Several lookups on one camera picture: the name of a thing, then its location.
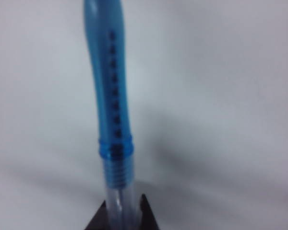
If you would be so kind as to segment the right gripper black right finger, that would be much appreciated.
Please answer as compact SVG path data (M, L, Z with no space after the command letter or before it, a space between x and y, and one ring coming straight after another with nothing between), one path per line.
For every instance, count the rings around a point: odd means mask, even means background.
M141 211L141 220L139 226L140 230L160 230L145 194L141 195L140 211Z

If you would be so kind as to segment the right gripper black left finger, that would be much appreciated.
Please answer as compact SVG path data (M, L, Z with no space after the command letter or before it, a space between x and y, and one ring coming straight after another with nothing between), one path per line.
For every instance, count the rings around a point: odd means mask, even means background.
M89 221L84 230L108 230L108 215L106 201L103 201L97 212Z

